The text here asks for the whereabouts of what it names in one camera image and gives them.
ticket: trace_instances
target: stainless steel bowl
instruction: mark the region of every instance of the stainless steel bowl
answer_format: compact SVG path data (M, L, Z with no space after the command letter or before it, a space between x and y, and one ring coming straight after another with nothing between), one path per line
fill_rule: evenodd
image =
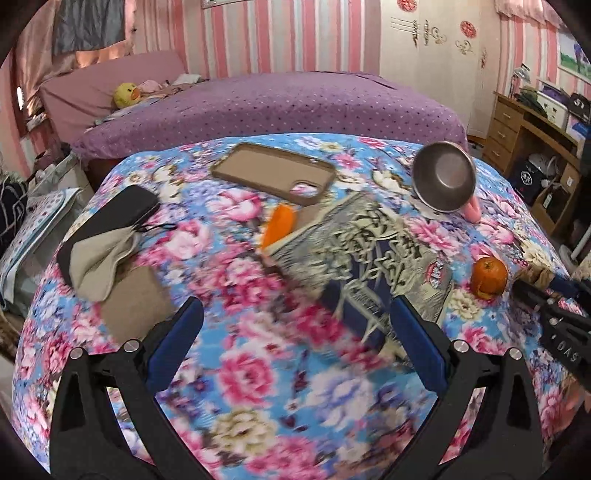
M459 210L476 189L470 155L451 142L426 145L413 163L413 188L427 206L442 213Z

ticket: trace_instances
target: bed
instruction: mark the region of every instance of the bed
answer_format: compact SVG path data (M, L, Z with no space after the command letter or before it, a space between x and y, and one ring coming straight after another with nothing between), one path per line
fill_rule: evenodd
M122 82L173 81L175 52L135 55L45 82L41 97L56 133L85 164L140 151L227 136L334 132L467 147L466 130L449 108L408 87L363 73L297 72L233 77L195 85L85 132L111 108Z
M420 145L339 134L230 137L132 155L109 174L70 230L130 184L159 192L162 205L150 223L178 224L176 233L144 236L135 262L156 269L176 306L189 295L206 305L204 328L157 400L216 478L377 478L434 402L416 374L384 365L302 292L287 290L276 275L265 273L254 246L278 199L209 174L212 163L239 141L333 163L339 174L331 200L349 191L371 191L401 215L423 245L447 259L455 287L441 327L449 338L464 339L479 352L502 354L510 346L523 351L544 440L550 443L563 414L565 370L538 343L538 323L509 310L506 295L484 303L468 286L470 266L483 255L502 258L511 274L532 261L566 274L505 179L476 161L485 214L472 225L458 214L436 214L411 194L410 170ZM398 176L399 188L375 183L376 168ZM79 301L52 263L25 323L13 396L15 429L45 466L60 372L71 348L79 345L90 353L118 347L98 308ZM111 393L126 441L147 460L121 396ZM482 394L482 389L475 392L446 459L466 441Z

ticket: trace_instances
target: framed picture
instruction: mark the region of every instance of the framed picture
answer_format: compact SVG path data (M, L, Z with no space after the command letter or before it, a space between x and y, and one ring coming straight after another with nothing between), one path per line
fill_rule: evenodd
M591 83L591 64L577 40L568 30L562 28L558 32L558 43L560 47L558 67L587 83Z

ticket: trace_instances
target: pink cup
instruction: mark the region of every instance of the pink cup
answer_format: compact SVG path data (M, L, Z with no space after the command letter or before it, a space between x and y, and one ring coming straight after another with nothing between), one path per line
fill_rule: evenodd
M480 222L480 219L482 218L482 210L480 209L480 202L476 195L470 197L470 200L468 200L468 203L460 209L460 212L470 223Z

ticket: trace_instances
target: yellow duck plush toy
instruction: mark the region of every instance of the yellow duck plush toy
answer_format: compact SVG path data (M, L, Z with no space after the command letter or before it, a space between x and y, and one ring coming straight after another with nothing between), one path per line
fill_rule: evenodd
M141 94L135 83L122 83L115 90L113 100L117 108L121 109L139 103Z

